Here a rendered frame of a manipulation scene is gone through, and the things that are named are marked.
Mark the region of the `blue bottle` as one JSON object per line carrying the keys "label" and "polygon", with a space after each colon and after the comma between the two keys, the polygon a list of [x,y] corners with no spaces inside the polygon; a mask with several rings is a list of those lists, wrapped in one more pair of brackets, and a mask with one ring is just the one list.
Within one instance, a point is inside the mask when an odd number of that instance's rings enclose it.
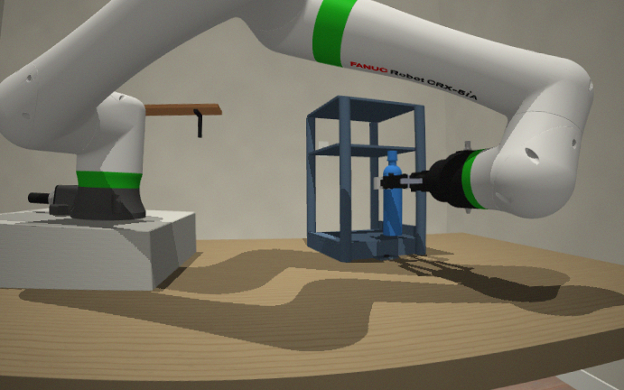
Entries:
{"label": "blue bottle", "polygon": [[[402,174],[396,166],[397,151],[387,151],[387,161],[383,176],[388,176],[389,172]],[[383,190],[383,235],[402,236],[402,189]]]}

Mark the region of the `blue shelving unit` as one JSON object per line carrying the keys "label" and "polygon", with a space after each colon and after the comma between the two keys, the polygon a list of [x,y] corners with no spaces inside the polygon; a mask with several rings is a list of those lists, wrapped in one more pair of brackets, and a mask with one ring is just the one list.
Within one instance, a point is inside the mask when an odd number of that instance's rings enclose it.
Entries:
{"label": "blue shelving unit", "polygon": [[[415,147],[378,145],[382,121],[414,110]],[[315,151],[315,118],[339,119],[340,143]],[[369,144],[352,144],[350,121],[369,123]],[[426,255],[426,192],[415,192],[415,226],[402,224],[402,236],[384,236],[379,221],[377,153],[414,152],[415,172],[426,171],[424,106],[363,97],[336,96],[306,117],[307,246],[342,263],[397,255]],[[315,155],[340,157],[340,231],[316,232]],[[370,157],[370,229],[351,230],[351,156]]]}

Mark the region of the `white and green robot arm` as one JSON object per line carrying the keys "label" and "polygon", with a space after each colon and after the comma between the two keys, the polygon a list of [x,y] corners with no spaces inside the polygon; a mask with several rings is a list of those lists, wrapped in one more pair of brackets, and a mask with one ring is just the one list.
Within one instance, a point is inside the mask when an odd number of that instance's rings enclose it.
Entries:
{"label": "white and green robot arm", "polygon": [[594,96],[590,76],[572,60],[372,0],[111,0],[0,83],[4,138],[29,150],[77,155],[79,186],[32,192],[29,202],[77,219],[145,218],[145,107],[114,91],[234,17],[271,51],[412,81],[506,116],[498,146],[471,150],[465,141],[442,164],[441,193],[466,214],[493,209],[543,218],[571,198]]}

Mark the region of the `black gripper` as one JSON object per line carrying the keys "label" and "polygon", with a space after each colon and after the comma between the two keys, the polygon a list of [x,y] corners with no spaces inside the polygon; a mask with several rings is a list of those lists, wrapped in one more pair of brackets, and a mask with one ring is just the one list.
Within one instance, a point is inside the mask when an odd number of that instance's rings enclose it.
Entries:
{"label": "black gripper", "polygon": [[374,177],[374,190],[390,190],[402,188],[402,190],[420,190],[421,192],[430,192],[436,200],[439,200],[441,202],[447,202],[442,196],[439,185],[439,174],[444,160],[435,162],[429,171],[412,172],[411,175],[405,173],[401,175],[394,175],[393,173],[389,173],[388,176]]}

